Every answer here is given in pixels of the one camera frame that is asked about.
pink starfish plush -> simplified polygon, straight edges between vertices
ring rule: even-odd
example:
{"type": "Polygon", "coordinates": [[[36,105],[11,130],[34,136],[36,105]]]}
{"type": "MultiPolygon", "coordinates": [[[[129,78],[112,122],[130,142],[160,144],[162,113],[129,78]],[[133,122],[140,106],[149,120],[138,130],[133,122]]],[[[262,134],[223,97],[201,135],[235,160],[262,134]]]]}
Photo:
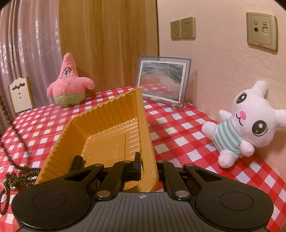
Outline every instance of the pink starfish plush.
{"type": "Polygon", "coordinates": [[[86,89],[92,90],[94,87],[90,78],[78,76],[72,55],[66,53],[59,77],[47,89],[47,97],[54,97],[57,105],[68,107],[81,103],[86,97],[86,89]]]}

metal screw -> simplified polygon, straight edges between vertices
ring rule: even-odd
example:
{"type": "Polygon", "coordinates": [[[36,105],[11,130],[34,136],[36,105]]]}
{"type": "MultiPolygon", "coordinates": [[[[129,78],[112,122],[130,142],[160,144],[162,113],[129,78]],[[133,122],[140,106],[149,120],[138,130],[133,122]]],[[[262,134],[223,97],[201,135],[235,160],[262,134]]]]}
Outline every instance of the metal screw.
{"type": "Polygon", "coordinates": [[[189,196],[189,193],[187,191],[184,191],[184,190],[179,190],[179,191],[176,191],[175,195],[177,197],[187,197],[187,196],[189,196]]]}
{"type": "Polygon", "coordinates": [[[97,192],[97,195],[99,197],[105,198],[105,197],[109,197],[111,195],[111,193],[110,193],[110,191],[102,190],[102,191],[97,192]]]}

picture frame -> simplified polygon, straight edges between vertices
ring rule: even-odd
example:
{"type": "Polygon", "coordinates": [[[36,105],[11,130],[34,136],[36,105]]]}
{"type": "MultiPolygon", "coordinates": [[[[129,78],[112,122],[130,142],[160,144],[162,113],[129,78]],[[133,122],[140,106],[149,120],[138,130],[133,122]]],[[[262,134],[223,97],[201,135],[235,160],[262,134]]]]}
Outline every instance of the picture frame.
{"type": "Polygon", "coordinates": [[[191,59],[140,56],[136,87],[143,99],[175,108],[184,108],[191,59]]]}

glass frame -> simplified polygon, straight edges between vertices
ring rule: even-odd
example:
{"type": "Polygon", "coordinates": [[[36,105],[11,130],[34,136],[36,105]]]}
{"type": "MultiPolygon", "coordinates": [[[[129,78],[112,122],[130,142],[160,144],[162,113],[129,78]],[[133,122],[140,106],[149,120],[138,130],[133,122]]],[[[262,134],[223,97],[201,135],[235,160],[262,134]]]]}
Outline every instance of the glass frame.
{"type": "Polygon", "coordinates": [[[188,80],[190,75],[190,69],[191,69],[191,59],[185,59],[185,58],[174,58],[174,57],[158,57],[158,56],[140,56],[138,60],[138,68],[137,68],[137,77],[136,77],[136,87],[141,88],[142,96],[144,100],[147,101],[154,101],[160,104],[169,105],[172,108],[184,108],[184,103],[186,100],[186,91],[188,86],[188,80]],[[146,91],[143,89],[144,87],[140,85],[141,81],[141,73],[142,73],[142,66],[143,63],[169,63],[169,64],[177,64],[177,65],[183,65],[183,72],[181,77],[181,84],[180,84],[180,90],[178,94],[178,100],[174,100],[168,97],[161,97],[158,95],[152,94],[151,91],[146,91]]]}

white bunny plush toy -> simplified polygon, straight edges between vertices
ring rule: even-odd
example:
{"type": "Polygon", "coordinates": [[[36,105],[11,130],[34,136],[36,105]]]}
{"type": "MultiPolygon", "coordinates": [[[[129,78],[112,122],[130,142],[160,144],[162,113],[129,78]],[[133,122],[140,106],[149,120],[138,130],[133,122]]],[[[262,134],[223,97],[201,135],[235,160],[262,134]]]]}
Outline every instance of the white bunny plush toy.
{"type": "Polygon", "coordinates": [[[267,83],[257,81],[236,96],[231,113],[219,111],[221,124],[203,124],[202,132],[219,151],[221,167],[231,167],[242,155],[251,156],[254,146],[265,147],[272,141],[277,127],[286,128],[286,110],[273,109],[264,98],[266,91],[267,83]]]}

